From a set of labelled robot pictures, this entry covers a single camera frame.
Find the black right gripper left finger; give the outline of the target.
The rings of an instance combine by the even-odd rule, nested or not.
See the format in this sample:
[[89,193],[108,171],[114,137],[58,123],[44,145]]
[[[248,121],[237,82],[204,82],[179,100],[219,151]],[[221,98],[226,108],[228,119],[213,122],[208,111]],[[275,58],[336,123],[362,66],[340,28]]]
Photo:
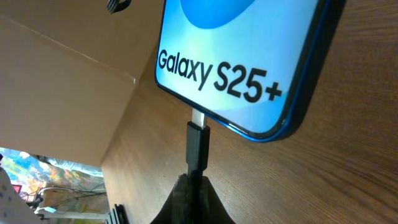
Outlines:
[[182,174],[151,224],[188,223],[190,214],[188,193],[188,177],[187,174]]

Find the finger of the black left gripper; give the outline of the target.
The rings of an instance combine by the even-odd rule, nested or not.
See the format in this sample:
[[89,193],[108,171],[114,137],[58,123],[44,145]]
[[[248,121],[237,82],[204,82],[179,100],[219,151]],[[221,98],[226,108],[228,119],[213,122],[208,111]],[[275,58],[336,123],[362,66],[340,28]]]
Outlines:
[[108,0],[106,5],[110,14],[125,10],[131,3],[131,0]]

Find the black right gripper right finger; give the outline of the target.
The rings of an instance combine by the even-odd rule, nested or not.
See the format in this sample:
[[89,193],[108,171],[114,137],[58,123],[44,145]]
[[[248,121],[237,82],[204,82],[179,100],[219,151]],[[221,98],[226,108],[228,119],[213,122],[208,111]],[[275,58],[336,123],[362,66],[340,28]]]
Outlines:
[[199,205],[201,224],[235,224],[206,176],[201,180]]

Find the blue Galaxy S25+ smartphone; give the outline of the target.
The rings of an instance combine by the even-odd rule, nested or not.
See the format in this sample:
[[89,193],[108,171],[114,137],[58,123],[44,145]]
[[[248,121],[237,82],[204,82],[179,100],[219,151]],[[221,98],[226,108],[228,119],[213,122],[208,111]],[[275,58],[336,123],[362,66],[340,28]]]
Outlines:
[[154,79],[254,142],[301,125],[345,7],[333,0],[166,0]]

